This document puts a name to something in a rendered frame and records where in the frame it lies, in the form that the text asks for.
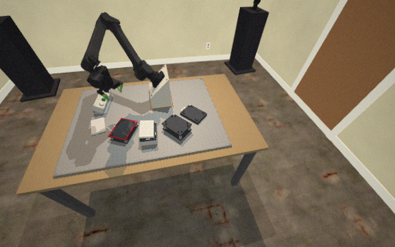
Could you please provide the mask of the white button panel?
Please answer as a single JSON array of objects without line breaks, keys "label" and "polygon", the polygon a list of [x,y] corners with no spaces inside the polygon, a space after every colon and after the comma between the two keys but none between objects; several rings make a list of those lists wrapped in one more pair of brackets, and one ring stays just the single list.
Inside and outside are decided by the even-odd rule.
[{"label": "white button panel", "polygon": [[106,114],[109,108],[109,105],[112,101],[113,95],[111,95],[111,90],[107,91],[106,93],[109,98],[109,102],[103,98],[101,95],[97,96],[97,99],[95,100],[95,103],[93,104],[93,113],[94,114]]}]

